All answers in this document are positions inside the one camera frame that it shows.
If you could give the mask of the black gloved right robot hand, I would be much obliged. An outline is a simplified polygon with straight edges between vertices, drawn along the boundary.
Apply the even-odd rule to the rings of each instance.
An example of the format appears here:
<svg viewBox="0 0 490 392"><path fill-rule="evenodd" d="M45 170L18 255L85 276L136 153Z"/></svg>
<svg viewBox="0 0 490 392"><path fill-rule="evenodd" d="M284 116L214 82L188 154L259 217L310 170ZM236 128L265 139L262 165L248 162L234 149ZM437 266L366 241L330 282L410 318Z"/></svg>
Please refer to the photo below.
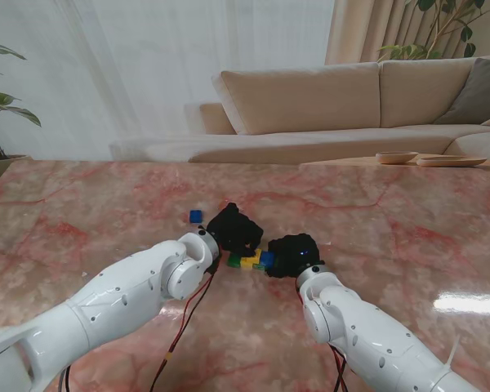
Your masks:
<svg viewBox="0 0 490 392"><path fill-rule="evenodd" d="M268 243L274 263L266 269L272 278L298 278L308 268L324 265L317 243L309 234L286 235Z"/></svg>

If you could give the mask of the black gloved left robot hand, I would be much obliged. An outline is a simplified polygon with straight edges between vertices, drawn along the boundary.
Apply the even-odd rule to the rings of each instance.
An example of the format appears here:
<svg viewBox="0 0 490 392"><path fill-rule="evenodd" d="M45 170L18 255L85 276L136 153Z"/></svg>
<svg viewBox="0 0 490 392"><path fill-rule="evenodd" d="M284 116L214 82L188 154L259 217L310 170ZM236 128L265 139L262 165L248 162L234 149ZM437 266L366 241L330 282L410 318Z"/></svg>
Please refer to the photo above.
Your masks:
<svg viewBox="0 0 490 392"><path fill-rule="evenodd" d="M228 203L207 225L207 231L220 247L241 257L252 257L264 230L242 214L235 203Z"/></svg>

